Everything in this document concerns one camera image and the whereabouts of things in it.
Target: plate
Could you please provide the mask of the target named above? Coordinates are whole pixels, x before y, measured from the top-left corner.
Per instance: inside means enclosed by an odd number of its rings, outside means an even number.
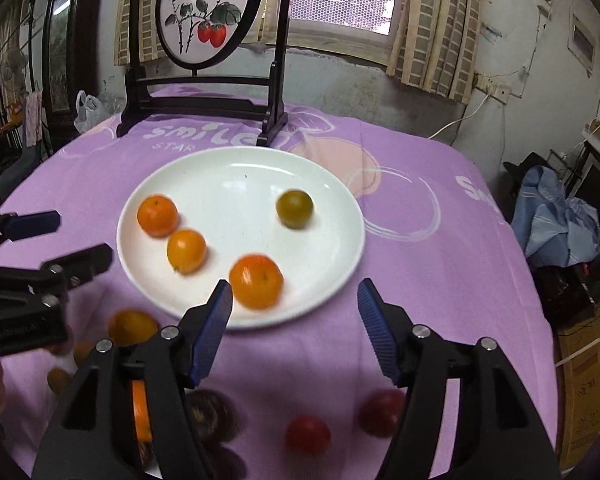
[[[302,189],[314,201],[305,229],[288,229],[278,219],[276,200],[288,189]],[[138,225],[138,208],[152,194],[170,197],[180,227],[206,239],[206,261],[189,276],[171,268],[166,240],[149,237]],[[302,316],[340,290],[362,257],[365,227],[356,199],[323,167],[271,148],[234,146],[184,156],[146,178],[126,201],[116,241],[131,282],[178,317],[206,303],[238,258],[266,254],[285,279],[282,296],[262,311],[234,300],[228,328],[246,329]]]

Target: electrical outlet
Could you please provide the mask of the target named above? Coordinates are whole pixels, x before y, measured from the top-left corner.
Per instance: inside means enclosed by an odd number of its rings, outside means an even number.
[[[474,88],[481,90],[503,104],[509,102],[511,87],[495,77],[477,73],[474,78]]]

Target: tablecloth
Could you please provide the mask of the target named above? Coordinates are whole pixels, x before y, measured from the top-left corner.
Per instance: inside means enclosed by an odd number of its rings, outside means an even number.
[[[163,93],[191,92],[184,87]],[[288,125],[274,148],[323,165],[359,201],[366,247],[358,270],[330,301],[292,322],[228,333],[203,386],[233,399],[246,419],[230,444],[248,478],[366,480],[375,478],[388,446],[364,434],[356,413],[369,393],[391,387],[382,376],[356,307],[356,287],[374,280],[389,303],[441,336],[474,344],[495,338],[527,387],[552,441],[557,389],[552,336],[524,256],[477,168],[452,148],[313,108],[288,106]],[[56,209],[53,235],[0,248],[0,265],[40,262],[101,242],[115,248],[116,224],[134,188],[152,171],[188,153],[254,144],[258,125],[224,118],[152,116],[120,139],[114,116],[57,152],[5,202],[20,214]],[[111,270],[72,292],[67,319],[77,340],[105,335],[115,311],[139,308],[161,324],[174,320],[129,282],[116,259]],[[0,420],[7,447],[26,472],[56,400],[45,383],[69,358],[33,351],[4,359],[8,408]],[[432,474],[448,468],[458,412],[450,381]],[[312,414],[331,429],[333,445],[303,468],[283,451],[296,415]]]

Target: light blue garment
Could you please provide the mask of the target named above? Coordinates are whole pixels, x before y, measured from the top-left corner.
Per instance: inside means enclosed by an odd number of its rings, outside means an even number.
[[[549,168],[526,172],[511,227],[536,267],[570,267],[600,254],[597,210],[579,198],[565,199],[564,185]]]

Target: pink towel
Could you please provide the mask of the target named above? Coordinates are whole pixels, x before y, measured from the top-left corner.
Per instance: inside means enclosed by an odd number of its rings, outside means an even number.
[[[25,99],[25,136],[27,147],[42,140],[42,92],[32,92]]]

